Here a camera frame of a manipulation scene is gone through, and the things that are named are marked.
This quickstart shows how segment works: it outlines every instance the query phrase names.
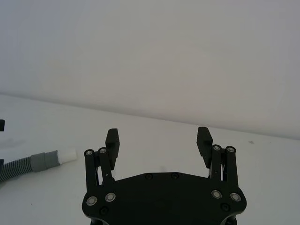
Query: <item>black object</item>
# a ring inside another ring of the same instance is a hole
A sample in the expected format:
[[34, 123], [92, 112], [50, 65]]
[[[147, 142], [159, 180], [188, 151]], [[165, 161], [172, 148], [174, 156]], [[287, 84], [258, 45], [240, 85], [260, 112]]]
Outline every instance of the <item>black object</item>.
[[[0, 120], [0, 131], [4, 131], [5, 120]], [[0, 159], [0, 172], [3, 168], [4, 160]]]
[[159, 172], [115, 181], [111, 170], [120, 142], [118, 130], [110, 129], [106, 148], [84, 152], [87, 193], [82, 210], [91, 225], [236, 225], [235, 216], [247, 205], [238, 187], [236, 150], [212, 145], [206, 127], [198, 128], [197, 145], [210, 169], [208, 178]]
[[4, 131], [5, 120], [0, 120], [0, 131]]

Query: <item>white wall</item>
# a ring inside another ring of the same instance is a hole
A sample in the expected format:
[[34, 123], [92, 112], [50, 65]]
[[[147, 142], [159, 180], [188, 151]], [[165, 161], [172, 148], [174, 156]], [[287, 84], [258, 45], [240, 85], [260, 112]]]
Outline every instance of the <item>white wall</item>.
[[[0, 187], [1, 224], [89, 224], [81, 211], [85, 194], [83, 152], [104, 145], [118, 128], [115, 178], [180, 171], [207, 176], [196, 147], [196, 125], [114, 114], [0, 96], [0, 158], [6, 162], [42, 151], [75, 147], [79, 159], [24, 175]], [[237, 148], [239, 184], [248, 206], [240, 225], [298, 224], [300, 141], [210, 128], [214, 143]]]
[[1, 0], [0, 93], [300, 139], [299, 8]]

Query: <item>gray hose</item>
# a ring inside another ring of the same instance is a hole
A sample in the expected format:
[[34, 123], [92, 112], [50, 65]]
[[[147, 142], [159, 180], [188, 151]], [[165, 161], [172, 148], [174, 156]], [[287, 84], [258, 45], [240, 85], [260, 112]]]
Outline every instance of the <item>gray hose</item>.
[[59, 165], [57, 150], [21, 158], [3, 165], [0, 171], [0, 182], [25, 173], [39, 172]]
[[30, 157], [6, 163], [0, 172], [0, 182], [29, 172], [32, 172]]

